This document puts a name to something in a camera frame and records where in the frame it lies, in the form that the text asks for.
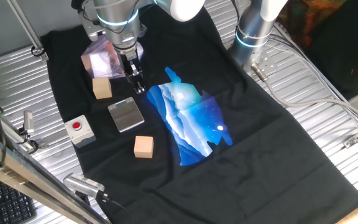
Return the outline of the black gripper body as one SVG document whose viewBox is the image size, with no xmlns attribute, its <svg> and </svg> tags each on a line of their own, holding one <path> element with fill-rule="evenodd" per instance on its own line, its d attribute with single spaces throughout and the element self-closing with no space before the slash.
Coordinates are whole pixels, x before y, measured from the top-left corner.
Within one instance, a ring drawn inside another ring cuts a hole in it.
<svg viewBox="0 0 358 224">
<path fill-rule="evenodd" d="M 119 50 L 117 56 L 126 77 L 136 76 L 142 73 L 139 55 L 136 49 L 130 49 L 127 51 Z"/>
</svg>

